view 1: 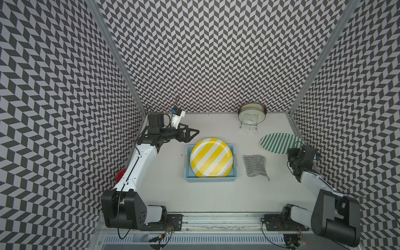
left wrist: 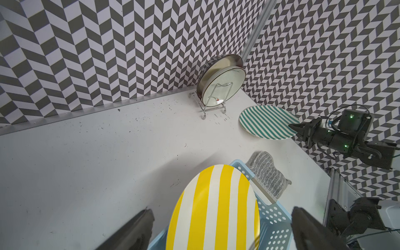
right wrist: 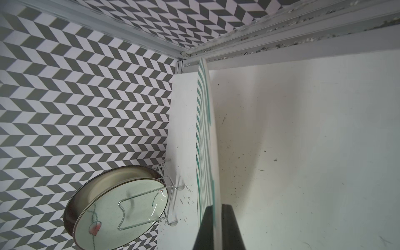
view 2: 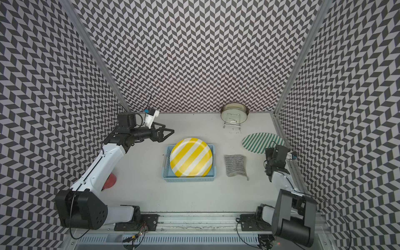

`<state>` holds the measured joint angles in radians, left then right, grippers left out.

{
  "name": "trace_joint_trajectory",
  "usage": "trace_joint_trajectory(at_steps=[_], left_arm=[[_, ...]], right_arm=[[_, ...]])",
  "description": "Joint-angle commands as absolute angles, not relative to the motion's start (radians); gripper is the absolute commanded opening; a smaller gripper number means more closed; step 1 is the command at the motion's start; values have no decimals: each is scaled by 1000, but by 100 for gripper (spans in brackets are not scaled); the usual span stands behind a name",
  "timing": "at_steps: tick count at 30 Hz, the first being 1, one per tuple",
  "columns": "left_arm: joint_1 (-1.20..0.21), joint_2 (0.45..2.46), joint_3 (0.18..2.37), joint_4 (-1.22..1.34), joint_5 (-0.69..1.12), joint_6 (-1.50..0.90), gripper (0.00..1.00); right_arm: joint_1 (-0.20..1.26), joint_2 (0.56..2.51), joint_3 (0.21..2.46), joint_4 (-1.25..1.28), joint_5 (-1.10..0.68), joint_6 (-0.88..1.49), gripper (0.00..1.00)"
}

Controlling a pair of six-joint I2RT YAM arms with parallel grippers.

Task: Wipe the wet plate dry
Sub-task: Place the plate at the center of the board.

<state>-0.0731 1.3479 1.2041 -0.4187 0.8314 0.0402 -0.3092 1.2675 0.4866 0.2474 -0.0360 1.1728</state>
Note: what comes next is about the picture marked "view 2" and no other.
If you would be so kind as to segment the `green striped plate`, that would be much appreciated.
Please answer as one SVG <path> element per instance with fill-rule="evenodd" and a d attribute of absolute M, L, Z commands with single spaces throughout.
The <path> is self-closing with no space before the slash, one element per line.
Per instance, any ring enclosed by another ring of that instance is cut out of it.
<path fill-rule="evenodd" d="M 247 135 L 242 140 L 242 146 L 256 154 L 263 154 L 265 149 L 275 147 L 276 145 L 284 145 L 284 139 L 273 133 L 258 132 Z"/>

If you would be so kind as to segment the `grey microfibre cloth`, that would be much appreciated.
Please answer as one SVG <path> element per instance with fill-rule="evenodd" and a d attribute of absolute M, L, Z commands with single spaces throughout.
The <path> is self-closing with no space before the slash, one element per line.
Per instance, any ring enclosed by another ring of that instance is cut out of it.
<path fill-rule="evenodd" d="M 246 157 L 244 155 L 225 155 L 224 161 L 228 177 L 243 176 L 249 181 L 246 173 Z"/>

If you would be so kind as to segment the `yellow striped plate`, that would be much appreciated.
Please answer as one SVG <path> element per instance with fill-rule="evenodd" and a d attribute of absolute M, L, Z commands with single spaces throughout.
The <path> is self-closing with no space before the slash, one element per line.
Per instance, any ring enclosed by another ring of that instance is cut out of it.
<path fill-rule="evenodd" d="M 215 166 L 212 146 L 191 137 L 172 147 L 167 162 L 176 178 L 205 178 Z"/>

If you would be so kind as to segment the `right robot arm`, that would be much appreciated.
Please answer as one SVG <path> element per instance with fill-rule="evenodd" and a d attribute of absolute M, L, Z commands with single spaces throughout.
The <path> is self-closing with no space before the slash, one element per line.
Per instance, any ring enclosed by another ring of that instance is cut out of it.
<path fill-rule="evenodd" d="M 274 236 L 296 245 L 312 247 L 315 238 L 317 202 L 300 191 L 286 169 L 297 154 L 283 145 L 265 149 L 265 174 L 279 191 L 276 204 L 260 205 L 255 218 L 271 226 Z"/>

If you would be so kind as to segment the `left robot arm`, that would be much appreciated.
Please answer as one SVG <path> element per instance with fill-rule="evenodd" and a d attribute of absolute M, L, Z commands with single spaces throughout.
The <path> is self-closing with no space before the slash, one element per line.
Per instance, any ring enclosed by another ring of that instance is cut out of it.
<path fill-rule="evenodd" d="M 107 206 L 100 199 L 100 193 L 116 164 L 132 146 L 146 139 L 163 142 L 168 138 L 164 135 L 165 131 L 174 134 L 173 129 L 154 121 L 158 116 L 158 110 L 147 109 L 139 125 L 134 112 L 118 115 L 118 125 L 105 139 L 89 169 L 69 189 L 61 190 L 55 196 L 56 210 L 63 227 L 97 230 L 103 225 L 138 221 L 138 207 Z"/>

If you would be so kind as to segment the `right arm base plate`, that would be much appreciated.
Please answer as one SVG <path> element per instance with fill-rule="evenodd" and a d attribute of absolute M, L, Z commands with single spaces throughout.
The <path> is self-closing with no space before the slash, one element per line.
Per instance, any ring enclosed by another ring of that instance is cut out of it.
<path fill-rule="evenodd" d="M 239 219 L 241 231 L 271 231 L 271 225 L 262 219 L 257 219 L 255 214 L 241 214 Z"/>

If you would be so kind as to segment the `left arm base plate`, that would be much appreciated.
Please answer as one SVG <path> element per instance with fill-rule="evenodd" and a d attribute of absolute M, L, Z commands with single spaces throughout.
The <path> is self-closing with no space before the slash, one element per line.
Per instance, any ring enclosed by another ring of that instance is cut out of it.
<path fill-rule="evenodd" d="M 114 226 L 114 231 L 139 231 L 144 226 L 146 231 L 156 231 L 159 220 L 159 214 L 141 214 L 139 218 L 134 218 L 134 221 L 117 223 Z"/>

